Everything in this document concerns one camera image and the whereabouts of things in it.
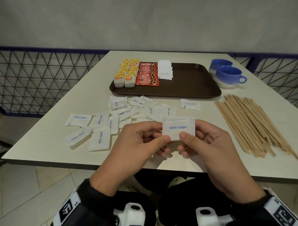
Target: black sleeve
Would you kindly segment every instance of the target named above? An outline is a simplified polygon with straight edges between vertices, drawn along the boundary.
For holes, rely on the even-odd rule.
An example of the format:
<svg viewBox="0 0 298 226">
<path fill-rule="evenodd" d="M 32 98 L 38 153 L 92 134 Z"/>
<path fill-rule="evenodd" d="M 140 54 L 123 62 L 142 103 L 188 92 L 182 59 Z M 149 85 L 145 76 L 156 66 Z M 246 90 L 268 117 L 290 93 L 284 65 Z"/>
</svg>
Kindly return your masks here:
<svg viewBox="0 0 298 226">
<path fill-rule="evenodd" d="M 228 225 L 252 225 L 253 223 L 258 223 L 261 225 L 279 225 L 275 219 L 268 213 L 264 208 L 264 205 L 272 197 L 267 190 L 266 196 L 257 200 L 255 202 L 247 204 L 237 204 L 232 202 L 232 216 L 235 218 L 234 222 Z"/>
<path fill-rule="evenodd" d="M 81 203 L 62 226 L 102 226 L 113 222 L 113 197 L 106 196 L 91 187 L 89 179 L 79 186 L 77 193 Z"/>
</svg>

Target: sugar packet stack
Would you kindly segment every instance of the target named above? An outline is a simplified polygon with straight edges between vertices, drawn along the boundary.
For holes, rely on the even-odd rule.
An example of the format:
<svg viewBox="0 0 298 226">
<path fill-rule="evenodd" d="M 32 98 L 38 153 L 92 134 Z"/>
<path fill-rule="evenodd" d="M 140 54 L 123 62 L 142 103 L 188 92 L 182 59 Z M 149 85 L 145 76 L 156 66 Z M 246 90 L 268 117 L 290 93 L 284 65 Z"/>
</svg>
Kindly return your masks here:
<svg viewBox="0 0 298 226">
<path fill-rule="evenodd" d="M 169 60 L 159 60 L 157 62 L 158 78 L 172 80 L 173 67 Z"/>
</svg>

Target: plastic tray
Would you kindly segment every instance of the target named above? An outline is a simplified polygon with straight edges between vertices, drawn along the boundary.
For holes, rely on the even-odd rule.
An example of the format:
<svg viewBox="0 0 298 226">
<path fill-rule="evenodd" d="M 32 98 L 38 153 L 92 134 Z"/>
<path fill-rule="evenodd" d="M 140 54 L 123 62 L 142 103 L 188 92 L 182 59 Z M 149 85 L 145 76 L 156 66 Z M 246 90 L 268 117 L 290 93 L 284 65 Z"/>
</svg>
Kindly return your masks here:
<svg viewBox="0 0 298 226">
<path fill-rule="evenodd" d="M 134 88 L 115 88 L 114 81 L 110 91 L 117 95 L 156 96 L 178 98 L 214 98 L 221 90 L 200 64 L 172 63 L 172 80 L 159 80 L 159 86 L 136 85 Z"/>
</svg>

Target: white table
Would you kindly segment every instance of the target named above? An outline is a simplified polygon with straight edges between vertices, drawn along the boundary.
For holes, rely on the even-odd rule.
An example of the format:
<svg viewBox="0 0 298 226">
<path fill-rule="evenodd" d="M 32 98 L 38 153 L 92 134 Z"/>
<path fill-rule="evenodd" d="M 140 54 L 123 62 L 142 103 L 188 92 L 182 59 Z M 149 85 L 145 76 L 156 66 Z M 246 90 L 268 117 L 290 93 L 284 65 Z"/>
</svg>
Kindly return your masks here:
<svg viewBox="0 0 298 226">
<path fill-rule="evenodd" d="M 161 59 L 173 63 L 197 63 L 207 69 L 212 59 L 223 58 L 233 62 L 248 78 L 241 88 L 222 89 L 222 97 L 235 94 L 254 99 L 279 131 L 298 152 L 298 109 L 287 100 L 255 77 L 227 54 L 178 53 L 178 52 L 127 52 L 110 51 L 75 87 L 73 87 L 24 137 L 22 137 L 5 155 L 11 163 L 43 165 L 54 167 L 95 169 L 105 160 L 109 151 L 87 152 L 90 140 L 71 150 L 63 143 L 63 138 L 77 129 L 64 126 L 71 113 L 93 114 L 108 110 L 109 90 L 112 76 L 124 58 L 139 58 L 141 61 L 157 62 Z M 190 115 L 196 119 L 210 122 L 228 131 L 237 151 L 252 176 L 298 179 L 298 161 L 293 157 L 275 150 L 277 156 L 269 154 L 265 159 L 254 158 L 243 152 L 225 120 L 214 104 L 214 100 L 201 100 L 201 111 L 180 108 L 180 99 L 160 98 L 159 103 L 177 107 L 177 115 Z M 153 158 L 145 168 L 158 170 L 202 172 L 202 169 L 191 159 L 184 159 L 178 152 L 172 158 L 161 161 Z"/>
</svg>

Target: ceramic mug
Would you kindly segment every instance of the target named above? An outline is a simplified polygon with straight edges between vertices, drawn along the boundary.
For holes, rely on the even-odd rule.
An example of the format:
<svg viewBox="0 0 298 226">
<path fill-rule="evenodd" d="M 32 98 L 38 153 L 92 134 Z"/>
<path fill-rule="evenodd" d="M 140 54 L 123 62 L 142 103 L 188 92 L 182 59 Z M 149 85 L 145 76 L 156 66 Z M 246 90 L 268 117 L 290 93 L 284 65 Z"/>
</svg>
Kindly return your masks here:
<svg viewBox="0 0 298 226">
<path fill-rule="evenodd" d="M 224 60 L 224 59 L 213 59 L 211 61 L 210 67 L 209 67 L 209 73 L 212 77 L 215 76 L 215 73 L 218 69 L 218 67 L 220 66 L 228 66 L 231 67 L 233 65 L 233 63 L 231 61 L 228 60 Z"/>
<path fill-rule="evenodd" d="M 214 81 L 222 88 L 231 88 L 235 84 L 243 84 L 247 81 L 247 77 L 242 75 L 242 71 L 236 67 L 221 66 L 217 68 Z"/>
</svg>

